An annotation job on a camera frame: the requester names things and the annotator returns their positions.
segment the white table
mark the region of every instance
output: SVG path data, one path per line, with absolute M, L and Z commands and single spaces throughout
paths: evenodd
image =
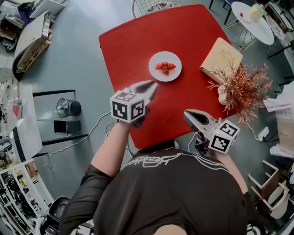
M 237 20 L 233 21 L 232 23 L 228 24 L 227 26 L 223 28 L 223 30 L 225 30 L 236 24 L 239 24 L 239 23 L 242 24 L 242 29 L 241 29 L 236 47 L 238 46 L 239 40 L 241 38 L 243 28 L 246 29 L 243 43 L 241 45 L 241 49 L 239 50 L 241 51 L 243 49 L 242 52 L 247 50 L 257 39 L 266 45 L 272 45 L 274 43 L 274 34 L 272 33 L 268 23 L 265 21 L 264 18 L 261 18 L 258 22 L 253 21 L 252 19 L 250 19 L 250 17 L 248 17 L 250 11 L 251 11 L 251 7 L 249 5 L 244 4 L 242 2 L 233 2 L 232 12 L 236 16 Z M 244 18 L 249 18 L 249 22 L 245 21 L 240 16 L 240 13 L 243 13 Z M 249 43 L 243 45 L 248 31 L 250 34 L 252 34 L 255 37 L 255 39 L 251 39 Z
M 12 84 L 12 86 L 10 86 L 9 89 L 6 88 L 6 83 L 4 83 L 4 86 L 4 90 L 0 91 L 0 97 L 3 96 L 4 98 L 3 108 L 6 109 L 7 123 L 4 123 L 4 121 L 2 121 L 0 124 L 0 129 L 3 136 L 10 136 L 12 148 L 19 162 L 23 162 L 25 160 L 29 160 L 34 156 L 37 156 L 37 154 L 41 151 L 42 146 L 65 142 L 69 140 L 76 140 L 88 136 L 88 134 L 78 134 L 53 140 L 41 140 L 33 97 L 75 92 L 75 90 L 55 90 L 33 93 L 30 85 L 22 82 L 17 82 L 15 78 L 14 83 Z M 8 105 L 8 102 L 14 97 L 20 97 L 26 101 L 26 104 L 23 106 L 23 117 L 20 120 L 18 120 L 14 115 L 12 111 L 12 106 Z M 25 159 L 21 159 L 16 150 L 16 144 L 12 134 L 12 129 L 15 127 L 17 127 L 17 132 Z

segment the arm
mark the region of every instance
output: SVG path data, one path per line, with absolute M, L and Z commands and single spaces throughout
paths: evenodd
M 241 175 L 240 171 L 238 170 L 238 168 L 236 167 L 235 163 L 231 159 L 231 157 L 228 154 L 222 154 L 222 153 L 219 153 L 219 152 L 216 152 L 216 151 L 210 151 L 210 154 L 211 154 L 212 157 L 219 160 L 221 163 L 223 163 L 226 166 L 226 168 L 230 171 L 232 176 L 235 178 L 235 180 L 239 184 L 243 194 L 247 193 L 248 188 L 247 188 L 247 185 L 245 183 L 245 180 L 242 177 L 242 175 Z
M 80 187 L 62 213 L 60 234 L 70 234 L 93 218 L 104 190 L 120 170 L 129 129 L 128 123 L 118 122 L 95 154 Z
M 129 123 L 118 122 L 98 149 L 91 165 L 110 177 L 116 176 L 121 168 L 129 131 Z

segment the power adapter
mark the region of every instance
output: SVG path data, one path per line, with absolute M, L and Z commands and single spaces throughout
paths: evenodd
M 258 140 L 261 142 L 263 141 L 263 138 L 265 138 L 269 134 L 270 130 L 268 127 L 265 127 L 259 134 L 258 134 Z

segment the black t-shirt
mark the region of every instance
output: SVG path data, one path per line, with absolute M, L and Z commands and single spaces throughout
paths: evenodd
M 138 155 L 110 180 L 89 168 L 62 216 L 61 234 L 89 217 L 96 235 L 152 235 L 167 224 L 188 235 L 246 234 L 244 195 L 213 158 L 174 148 Z

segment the gray floor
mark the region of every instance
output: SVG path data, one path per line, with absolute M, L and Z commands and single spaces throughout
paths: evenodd
M 201 3 L 208 7 L 208 0 L 182 0 L 183 5 Z M 211 13 L 223 26 L 227 10 L 222 8 L 223 0 L 214 0 Z M 54 37 L 49 49 L 38 58 L 23 77 L 23 82 L 32 85 L 33 91 L 76 89 L 73 94 L 51 95 L 35 97 L 35 108 L 39 120 L 42 140 L 56 138 L 53 133 L 53 120 L 58 119 L 55 114 L 56 103 L 59 98 L 76 99 L 82 105 L 82 113 L 78 117 L 82 123 L 82 133 L 88 133 L 98 118 L 109 111 L 109 97 L 113 94 L 109 75 L 100 50 L 98 36 L 111 28 L 133 19 L 131 11 L 132 0 L 101 0 L 99 4 L 92 0 L 71 0 L 70 4 L 60 13 L 53 26 Z M 228 22 L 234 20 L 231 14 Z M 240 26 L 226 31 L 232 44 L 237 41 Z M 275 42 L 271 51 L 280 47 Z M 274 80 L 274 90 L 279 90 L 277 84 L 284 81 L 283 76 L 290 76 L 291 71 L 283 55 L 267 59 L 268 46 L 257 42 L 244 53 L 243 63 L 261 66 L 265 62 L 270 67 L 269 77 Z M 271 133 L 276 131 L 274 114 L 266 110 L 258 112 L 258 121 L 251 122 L 258 133 L 268 126 Z M 105 117 L 93 131 L 89 139 L 79 145 L 59 152 L 51 157 L 39 157 L 35 160 L 37 168 L 53 198 L 72 196 L 79 186 L 86 166 L 103 143 L 105 127 L 113 122 L 110 116 Z M 270 156 L 266 143 L 260 143 L 253 137 L 250 129 L 239 125 L 241 132 L 230 154 L 241 173 L 247 180 L 247 174 L 252 173 L 262 179 L 261 161 Z M 178 138 L 180 147 L 186 148 L 192 134 Z M 43 148 L 49 153 L 60 150 L 71 144 L 65 142 Z M 126 153 L 124 164 L 130 159 Z

